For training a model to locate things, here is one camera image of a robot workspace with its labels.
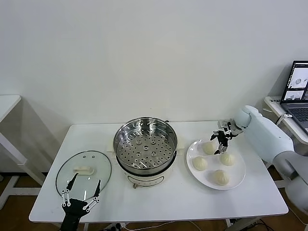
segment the white desk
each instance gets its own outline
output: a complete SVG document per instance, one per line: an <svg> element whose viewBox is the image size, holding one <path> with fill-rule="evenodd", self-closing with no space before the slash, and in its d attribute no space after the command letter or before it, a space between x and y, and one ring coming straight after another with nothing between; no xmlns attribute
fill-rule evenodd
<svg viewBox="0 0 308 231"><path fill-rule="evenodd" d="M268 96L264 99L266 105L269 106L273 113L275 113L275 115L278 117L286 113L285 110L280 106L280 100L281 96ZM308 144L308 135L292 118L286 118L282 122L301 143Z"/></svg>
<svg viewBox="0 0 308 231"><path fill-rule="evenodd" d="M21 100L19 95L0 95L0 122L10 113L10 111ZM28 162L4 135L0 132L0 143L9 151L8 156L29 176L39 184L43 184L45 176L37 170L35 166ZM40 188L14 188L18 181L18 176L13 176L0 196L0 209L3 208L10 195L38 195Z"/></svg>
<svg viewBox="0 0 308 231"><path fill-rule="evenodd" d="M245 218L280 215L288 212L282 196L262 160L239 135L230 142L230 151L240 152L246 163L246 177L235 189L218 191L199 183L185 163L190 144L209 138L217 122L170 123L182 139L182 150L171 166L170 177L151 188L132 188L115 154L107 153L121 124L72 125L52 164L29 219L33 222L61 223L62 199L55 188L61 165L71 156L87 150L105 153L112 164L111 178L100 194L101 202L80 222L135 222Z"/></svg>

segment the perforated steamer tray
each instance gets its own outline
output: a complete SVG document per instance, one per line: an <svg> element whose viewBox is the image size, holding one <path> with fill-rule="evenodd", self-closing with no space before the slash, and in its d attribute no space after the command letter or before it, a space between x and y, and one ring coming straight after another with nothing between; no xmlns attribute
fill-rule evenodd
<svg viewBox="0 0 308 231"><path fill-rule="evenodd" d="M114 151L124 170L138 176L155 175L172 164L177 137L165 121L142 117L124 124L114 138Z"/></svg>

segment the table leg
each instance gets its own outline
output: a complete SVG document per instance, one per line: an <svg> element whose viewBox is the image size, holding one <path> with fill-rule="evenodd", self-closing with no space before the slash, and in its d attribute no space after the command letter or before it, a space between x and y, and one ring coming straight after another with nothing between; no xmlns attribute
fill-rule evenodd
<svg viewBox="0 0 308 231"><path fill-rule="evenodd" d="M285 180L275 180L274 183L276 184L278 189L285 188L287 186L287 183Z"/></svg>
<svg viewBox="0 0 308 231"><path fill-rule="evenodd" d="M85 226L83 227L83 231L88 231L89 223L85 223Z"/></svg>
<svg viewBox="0 0 308 231"><path fill-rule="evenodd" d="M39 194L40 188L14 188L18 179L19 176L12 176L9 183L6 185L4 191L0 196L0 210L3 208L9 196L17 196L17 195L37 196Z"/></svg>
<svg viewBox="0 0 308 231"><path fill-rule="evenodd" d="M3 135L0 133L0 143L8 150L11 155L8 155L18 166L20 166L30 177L37 183L43 185L45 176L18 151Z"/></svg>
<svg viewBox="0 0 308 231"><path fill-rule="evenodd" d="M240 231L246 228L248 225L255 223L256 221L260 220L261 217L255 218L242 218L239 221L235 222L230 227L226 228L225 231Z"/></svg>

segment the robotic arm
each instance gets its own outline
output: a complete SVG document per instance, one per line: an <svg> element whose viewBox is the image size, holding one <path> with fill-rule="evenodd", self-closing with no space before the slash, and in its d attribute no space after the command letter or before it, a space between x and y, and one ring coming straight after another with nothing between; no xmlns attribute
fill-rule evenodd
<svg viewBox="0 0 308 231"><path fill-rule="evenodd" d="M227 150L228 140L244 133L261 159L272 163L287 181L285 191L292 203L308 213L308 157L294 152L290 137L251 106L243 107L234 119L219 121L218 126L211 137L219 142L216 154Z"/></svg>

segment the electric cord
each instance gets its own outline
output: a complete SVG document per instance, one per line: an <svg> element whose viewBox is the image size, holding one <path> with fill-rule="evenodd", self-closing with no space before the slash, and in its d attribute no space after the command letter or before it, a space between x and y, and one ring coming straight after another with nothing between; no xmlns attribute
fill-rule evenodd
<svg viewBox="0 0 308 231"><path fill-rule="evenodd" d="M266 227L266 229L267 229L267 231L275 231L273 228L271 228L270 226L268 226L265 222L264 222L264 220L262 220L262 219L260 219L260 221L263 223L263 224L260 224L260 225L264 225L265 227Z"/></svg>
<svg viewBox="0 0 308 231"><path fill-rule="evenodd" d="M124 229L128 230L128 231L137 231L137 230L144 230L144 229L151 229L151 228L157 228L157 227L160 227L160 226L163 226L163 225L167 225L167 224L170 224L170 223L174 223L175 221L171 221L171 222L166 222L164 224L161 224L161 225L157 225L157 226L150 226L150 227L145 227L145 228L140 228L140 229L134 229L134 230L130 230L126 227L123 227ZM202 231L202 229L199 228L199 226L197 226L195 223L193 223L191 220L189 220L189 222L191 224L193 224L199 231Z"/></svg>
<svg viewBox="0 0 308 231"><path fill-rule="evenodd" d="M189 221L191 224L193 224L195 227L197 227L197 229L199 230L199 231L202 231L200 228L199 228L199 226L197 226L195 223L193 223L191 220Z"/></svg>
<svg viewBox="0 0 308 231"><path fill-rule="evenodd" d="M161 224L161 225L157 225L157 226L150 226L150 227L144 227L144 228L140 228L140 229L135 229L135 230L130 230L126 227L123 227L124 229L128 230L128 231L136 231L136 230L144 230L144 229L151 229L151 228L157 228L157 227L160 227L160 226L163 226L163 225L167 225L167 224L170 224L170 223L173 223L175 221L170 221L170 222L166 222L164 224Z"/></svg>
<svg viewBox="0 0 308 231"><path fill-rule="evenodd" d="M288 206L288 208L291 210L291 212L297 217L297 219L303 224L303 225L308 225L306 223L304 223L301 218L299 218L299 216Z"/></svg>
<svg viewBox="0 0 308 231"><path fill-rule="evenodd" d="M267 231L275 231L272 227L268 226L262 219L260 219L260 221L262 223L256 223L256 224L254 224L253 226L251 226L249 228L244 228L243 231L247 231L247 230L252 229L252 228L254 228L254 227L258 226L258 225L263 225L264 227L266 227Z"/></svg>

